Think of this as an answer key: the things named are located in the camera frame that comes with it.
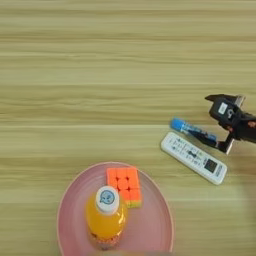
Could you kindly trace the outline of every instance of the bottle cap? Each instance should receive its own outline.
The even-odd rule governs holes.
[[[96,205],[106,215],[114,214],[119,207],[119,194],[110,186],[101,187],[96,194]]]
[[[185,121],[178,119],[178,118],[173,118],[171,121],[171,127],[176,130],[176,131],[181,131],[181,128],[185,124]]]

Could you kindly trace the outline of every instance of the orange cube face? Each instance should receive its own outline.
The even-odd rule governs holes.
[[[126,179],[126,168],[116,168],[116,177],[118,179]]]
[[[118,189],[129,208],[141,206],[142,197],[136,167],[108,168],[107,184]]]
[[[108,168],[107,171],[107,178],[108,179],[116,179],[116,169],[115,168]]]
[[[120,189],[120,190],[128,189],[128,180],[127,180],[126,178],[119,179],[119,180],[117,181],[117,187],[118,187],[118,189]]]
[[[128,190],[121,190],[119,194],[122,196],[123,200],[125,201],[126,205],[130,207],[130,193]]]
[[[108,185],[115,188],[115,189],[118,189],[116,179],[108,179]]]

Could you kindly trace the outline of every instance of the pink plate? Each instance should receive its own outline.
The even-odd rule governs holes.
[[[96,248],[88,240],[83,211],[88,197],[106,185],[106,168],[129,166],[100,163],[82,172],[67,189],[58,212],[57,234],[62,256],[84,256]],[[139,172],[143,195],[141,208],[130,209],[127,226],[116,250],[166,252],[172,250],[173,222],[155,183]]]

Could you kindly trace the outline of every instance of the bottle label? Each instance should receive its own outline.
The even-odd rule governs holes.
[[[114,201],[115,201],[115,195],[112,191],[106,189],[102,191],[102,193],[100,194],[101,203],[110,205],[110,204],[113,204]]]

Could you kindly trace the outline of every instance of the blue marker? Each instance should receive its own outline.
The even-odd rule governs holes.
[[[178,132],[183,132],[185,134],[191,134],[191,132],[195,132],[197,134],[201,134],[204,136],[205,139],[209,139],[211,141],[215,141],[217,142],[217,137],[214,134],[205,132],[201,129],[199,129],[196,126],[193,126],[191,124],[188,124],[187,122],[185,122],[184,120],[178,119],[178,118],[173,118],[171,121],[171,127],[178,131]]]

